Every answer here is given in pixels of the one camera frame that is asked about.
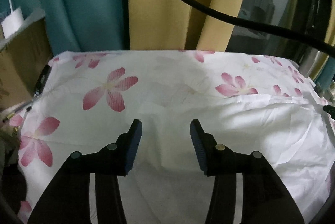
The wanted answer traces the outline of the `steel thermos bottle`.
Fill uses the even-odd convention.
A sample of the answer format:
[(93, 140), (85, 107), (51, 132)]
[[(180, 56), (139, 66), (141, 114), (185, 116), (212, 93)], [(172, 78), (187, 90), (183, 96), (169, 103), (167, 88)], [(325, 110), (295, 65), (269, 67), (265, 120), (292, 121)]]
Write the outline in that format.
[(308, 47), (301, 59), (298, 71), (305, 77), (315, 79), (326, 64), (328, 56), (317, 49)]

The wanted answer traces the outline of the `teal curtain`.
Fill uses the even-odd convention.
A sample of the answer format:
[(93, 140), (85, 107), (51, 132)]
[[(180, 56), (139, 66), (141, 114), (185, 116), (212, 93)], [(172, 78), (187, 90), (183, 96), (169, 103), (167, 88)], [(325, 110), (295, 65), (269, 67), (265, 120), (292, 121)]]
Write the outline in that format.
[(55, 55), (130, 48), (128, 0), (1, 0), (1, 16), (17, 7), (24, 17), (45, 11)]

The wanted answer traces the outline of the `white garment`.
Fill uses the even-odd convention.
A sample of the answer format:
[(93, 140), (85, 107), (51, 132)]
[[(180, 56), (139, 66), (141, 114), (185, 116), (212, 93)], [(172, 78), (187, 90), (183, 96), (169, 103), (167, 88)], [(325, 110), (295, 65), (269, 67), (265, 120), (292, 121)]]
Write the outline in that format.
[(258, 96), (204, 106), (148, 104), (139, 119), (135, 165), (120, 180), (128, 223), (205, 221), (214, 179), (200, 170), (190, 135), (194, 119), (232, 151), (262, 153), (305, 222), (320, 219), (334, 203), (334, 122), (318, 104)]

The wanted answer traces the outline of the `brown cardboard box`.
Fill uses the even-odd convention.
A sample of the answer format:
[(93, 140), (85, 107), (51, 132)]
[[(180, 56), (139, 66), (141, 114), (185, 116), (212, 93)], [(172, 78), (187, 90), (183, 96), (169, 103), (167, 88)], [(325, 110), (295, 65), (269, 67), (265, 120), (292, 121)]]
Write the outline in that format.
[(37, 8), (14, 34), (1, 40), (1, 110), (32, 99), (37, 80), (52, 56), (45, 11)]

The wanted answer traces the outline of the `white desk lamp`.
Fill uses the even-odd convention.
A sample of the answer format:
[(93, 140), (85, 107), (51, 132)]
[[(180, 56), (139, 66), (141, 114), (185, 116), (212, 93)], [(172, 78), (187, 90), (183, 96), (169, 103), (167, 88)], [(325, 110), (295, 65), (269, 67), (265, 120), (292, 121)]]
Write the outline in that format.
[(9, 6), (10, 14), (3, 20), (3, 22), (1, 22), (5, 39), (17, 32), (24, 23), (21, 8), (18, 7), (17, 9), (14, 9), (12, 0), (9, 0)]

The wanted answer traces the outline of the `floral bed sheet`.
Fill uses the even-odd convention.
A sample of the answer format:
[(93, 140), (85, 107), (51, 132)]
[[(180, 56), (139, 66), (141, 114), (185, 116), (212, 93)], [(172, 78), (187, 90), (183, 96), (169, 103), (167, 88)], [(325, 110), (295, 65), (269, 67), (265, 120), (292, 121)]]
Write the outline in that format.
[(204, 106), (256, 96), (326, 104), (295, 62), (273, 56), (64, 52), (50, 65), (42, 98), (21, 117), (19, 160), (28, 184), (23, 222), (70, 153), (94, 153), (115, 142), (148, 104)]

